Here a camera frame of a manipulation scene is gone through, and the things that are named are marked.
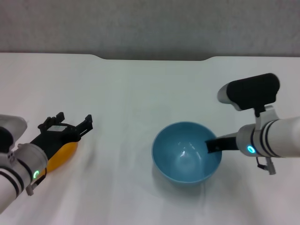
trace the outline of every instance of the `green led light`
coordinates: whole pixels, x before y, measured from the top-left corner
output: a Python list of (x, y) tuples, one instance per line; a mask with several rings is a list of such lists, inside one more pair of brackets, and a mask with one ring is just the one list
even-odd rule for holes
[(33, 179), (35, 179), (38, 176), (38, 174), (39, 174), (39, 171), (38, 170), (35, 171), (34, 174), (33, 174)]

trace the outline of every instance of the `yellow object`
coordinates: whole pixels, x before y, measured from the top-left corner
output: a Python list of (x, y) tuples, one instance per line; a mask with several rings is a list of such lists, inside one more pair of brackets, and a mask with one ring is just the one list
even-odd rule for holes
[[(67, 162), (76, 152), (77, 146), (78, 146), (78, 142), (71, 142), (62, 146), (61, 149), (59, 149), (54, 154), (54, 156), (52, 156), (52, 158), (49, 159), (47, 165), (47, 173), (57, 169), (65, 162)], [(45, 174), (45, 170), (43, 170), (43, 172), (41, 172), (39, 176), (42, 176), (44, 174)]]

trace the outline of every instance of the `white table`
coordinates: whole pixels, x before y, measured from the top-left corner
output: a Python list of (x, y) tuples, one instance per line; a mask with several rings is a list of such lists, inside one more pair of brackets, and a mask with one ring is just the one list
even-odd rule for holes
[(189, 191), (153, 169), (151, 144), (165, 126), (194, 121), (216, 135), (254, 123), (253, 110), (217, 101), (224, 84), (275, 73), (281, 118), (300, 115), (300, 58), (214, 57), (205, 61), (104, 60), (75, 54), (0, 54), (0, 113), (24, 117), (31, 141), (38, 124), (64, 112), (94, 129), (74, 157), (22, 193), (1, 225), (282, 225), (300, 222), (300, 159), (274, 159), (277, 174), (255, 158), (223, 153), (217, 172)]

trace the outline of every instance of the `black stripe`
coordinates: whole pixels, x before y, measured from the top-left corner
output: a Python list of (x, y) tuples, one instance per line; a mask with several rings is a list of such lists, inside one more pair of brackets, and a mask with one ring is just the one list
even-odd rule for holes
[(269, 142), (268, 142), (268, 132), (269, 132), (269, 129), (270, 129), (270, 127), (272, 126), (272, 124), (275, 123), (276, 121), (277, 121), (277, 120), (272, 121), (272, 122), (270, 123), (270, 126), (268, 126), (268, 128), (267, 128), (267, 130), (266, 130), (265, 139), (266, 139), (267, 147), (268, 147), (268, 149), (270, 150), (270, 152), (271, 152), (274, 156), (276, 156), (276, 157), (281, 157), (281, 156), (277, 155), (275, 152), (273, 152), (273, 150), (271, 149), (271, 147), (270, 147), (270, 145), (269, 145)]
[(29, 173), (30, 183), (31, 183), (32, 182), (32, 178), (33, 178), (33, 174), (32, 174), (32, 171), (30, 170), (29, 166), (27, 166), (27, 164), (24, 163), (22, 160), (20, 160), (20, 159), (17, 159), (17, 160), (27, 170), (27, 172)]
[(254, 142), (253, 142), (254, 130), (255, 130), (255, 128), (253, 128), (253, 131), (252, 131), (251, 137), (250, 137), (251, 145), (254, 147), (255, 151), (256, 151), (260, 156), (263, 156), (261, 153), (259, 153), (259, 151), (257, 150), (257, 148), (256, 148), (255, 145), (254, 145)]
[(0, 171), (0, 175), (2, 175), (3, 177), (5, 177), (6, 179), (8, 179), (11, 182), (11, 184), (15, 188), (16, 197), (18, 197), (20, 191), (19, 191), (19, 187), (18, 187), (17, 183), (15, 182), (15, 180), (12, 179), (8, 174), (4, 173), (3, 171)]
[(16, 171), (14, 171), (13, 169), (11, 169), (9, 167), (1, 165), (0, 168), (9, 171), (10, 173), (12, 173), (18, 179), (18, 181), (19, 181), (19, 183), (21, 185), (21, 189), (22, 189), (21, 192), (22, 192), (24, 190), (24, 182), (23, 182), (22, 178), (20, 177), (20, 175)]
[(270, 157), (273, 157), (267, 150), (266, 148), (264, 147), (264, 144), (263, 144), (263, 131), (264, 129), (266, 128), (266, 126), (268, 125), (269, 123), (265, 124), (261, 130), (261, 134), (260, 134), (260, 137), (259, 137), (259, 141), (261, 143), (261, 146), (262, 146), (262, 149), (270, 156)]

